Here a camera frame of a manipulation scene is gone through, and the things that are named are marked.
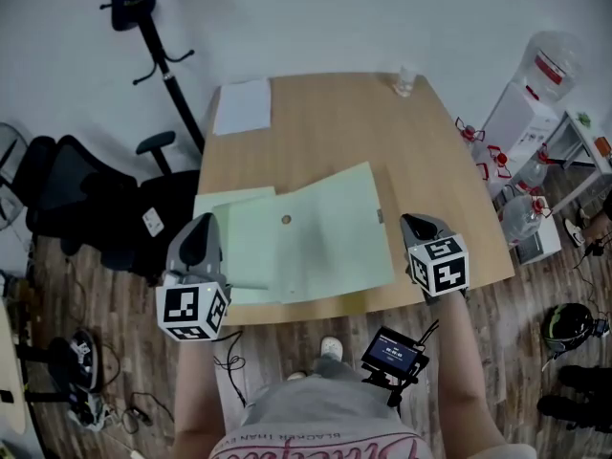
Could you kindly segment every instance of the gray t-shirt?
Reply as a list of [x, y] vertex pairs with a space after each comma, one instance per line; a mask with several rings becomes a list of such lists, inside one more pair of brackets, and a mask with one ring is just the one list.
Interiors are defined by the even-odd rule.
[[[388, 391], [365, 382], [310, 377], [266, 389], [210, 459], [432, 459], [426, 442], [386, 405]], [[536, 459], [525, 445], [471, 459]]]

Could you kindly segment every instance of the forearm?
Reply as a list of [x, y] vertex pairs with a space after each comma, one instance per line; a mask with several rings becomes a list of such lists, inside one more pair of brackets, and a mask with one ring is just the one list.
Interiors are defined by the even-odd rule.
[[442, 295], [437, 310], [441, 403], [450, 399], [485, 401], [485, 376], [465, 299], [460, 293]]
[[175, 433], [225, 435], [223, 408], [210, 343], [182, 343], [179, 350]]

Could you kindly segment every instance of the black office chair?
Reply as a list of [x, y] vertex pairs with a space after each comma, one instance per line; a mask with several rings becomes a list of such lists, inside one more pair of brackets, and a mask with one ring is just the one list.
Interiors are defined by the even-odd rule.
[[[169, 131], [138, 146], [136, 153], [151, 153], [164, 174], [138, 186], [72, 136], [57, 143], [35, 138], [11, 184], [28, 208], [26, 225], [34, 234], [60, 238], [67, 255], [90, 245], [100, 250], [104, 267], [155, 283], [170, 241], [192, 217], [200, 176], [197, 170], [171, 172], [162, 148], [174, 139]], [[159, 233], [142, 218], [152, 208], [163, 223]]]

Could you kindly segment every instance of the wooden floor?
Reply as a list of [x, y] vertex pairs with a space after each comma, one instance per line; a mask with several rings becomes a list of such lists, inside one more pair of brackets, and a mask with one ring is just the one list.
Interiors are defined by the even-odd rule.
[[[575, 182], [583, 175], [584, 172], [573, 172], [569, 181]], [[567, 192], [571, 182], [554, 171], [549, 175], [547, 188], [557, 191], [564, 186], [563, 191]], [[539, 335], [545, 312], [566, 301], [589, 304], [585, 301], [591, 291], [578, 271], [571, 270], [579, 262], [581, 251], [575, 250], [565, 237], [560, 217], [556, 222], [562, 252], [540, 263], [518, 267], [512, 279], [470, 292], [470, 314], [486, 374], [489, 404], [506, 438], [533, 445], [541, 459], [608, 458], [612, 454], [612, 436], [591, 429], [567, 431], [565, 424], [542, 417], [536, 410], [542, 395], [551, 392], [573, 395], [557, 384], [557, 372], [562, 365], [612, 366], [610, 341], [589, 339], [577, 351], [541, 370], [549, 355]], [[581, 265], [584, 277], [595, 282], [594, 300], [606, 313], [612, 311], [609, 253], [606, 249], [603, 257], [585, 259]], [[68, 338], [82, 320], [82, 325], [92, 329], [102, 343], [112, 346], [120, 356], [120, 376], [104, 389], [108, 404], [120, 413], [131, 392], [143, 391], [172, 406], [178, 348], [157, 328], [154, 291], [142, 279], [103, 269], [93, 250], [81, 249], [69, 264], [58, 242], [51, 239], [38, 240], [34, 273], [44, 295], [41, 319], [34, 328], [35, 343], [44, 345], [55, 336]], [[592, 304], [590, 307], [595, 313], [595, 307]], [[432, 318], [431, 309], [420, 304], [360, 317], [245, 327], [234, 353], [247, 363], [235, 373], [236, 383], [249, 398], [265, 383], [279, 382], [293, 371], [308, 369], [317, 354], [319, 340], [325, 335], [339, 337], [344, 343], [345, 359], [359, 367], [362, 352], [382, 324], [419, 338]], [[215, 345], [217, 356], [224, 359], [229, 344]], [[404, 394], [403, 417], [429, 441], [434, 456], [442, 458], [436, 348], [434, 336], [427, 346], [431, 362], [423, 378]], [[117, 365], [107, 347], [103, 348], [103, 360], [108, 380]], [[30, 364], [29, 368], [32, 389], [50, 389], [44, 367]], [[241, 406], [225, 371], [218, 371], [217, 375], [226, 423], [234, 428]], [[134, 435], [128, 435], [119, 425], [109, 425], [104, 431], [136, 448], [147, 459], [168, 457], [172, 423], [152, 401], [140, 397], [136, 403], [150, 414], [152, 427], [141, 426]], [[63, 404], [38, 404], [35, 413], [45, 444], [59, 457], [128, 456], [127, 450], [107, 436], [83, 430], [69, 421]]]

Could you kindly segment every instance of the white cube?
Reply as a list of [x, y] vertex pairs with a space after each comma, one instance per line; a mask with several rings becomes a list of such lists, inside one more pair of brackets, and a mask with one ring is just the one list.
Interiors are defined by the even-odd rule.
[[157, 324], [178, 341], [214, 340], [230, 302], [216, 282], [158, 287]]
[[408, 249], [412, 280], [431, 296], [470, 286], [468, 250], [460, 234]]

